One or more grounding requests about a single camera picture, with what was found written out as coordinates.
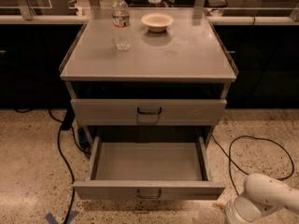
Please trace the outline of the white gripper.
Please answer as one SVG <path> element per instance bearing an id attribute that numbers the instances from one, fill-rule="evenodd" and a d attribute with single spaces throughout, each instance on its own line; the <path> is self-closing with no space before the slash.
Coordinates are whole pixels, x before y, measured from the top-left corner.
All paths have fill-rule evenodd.
<path id="1" fill-rule="evenodd" d="M 246 220 L 246 208 L 249 200 L 244 197 L 236 197 L 227 204 L 215 203 L 215 206 L 225 213 L 226 224 L 249 224 Z"/>

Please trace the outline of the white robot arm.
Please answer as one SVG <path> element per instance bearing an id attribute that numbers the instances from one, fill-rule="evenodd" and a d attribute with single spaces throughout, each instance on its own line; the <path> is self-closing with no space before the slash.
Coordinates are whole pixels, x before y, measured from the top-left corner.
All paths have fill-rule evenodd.
<path id="1" fill-rule="evenodd" d="M 252 224 L 281 209 L 299 214 L 299 190 L 263 174 L 250 174 L 244 190 L 224 207 L 225 224 Z"/>

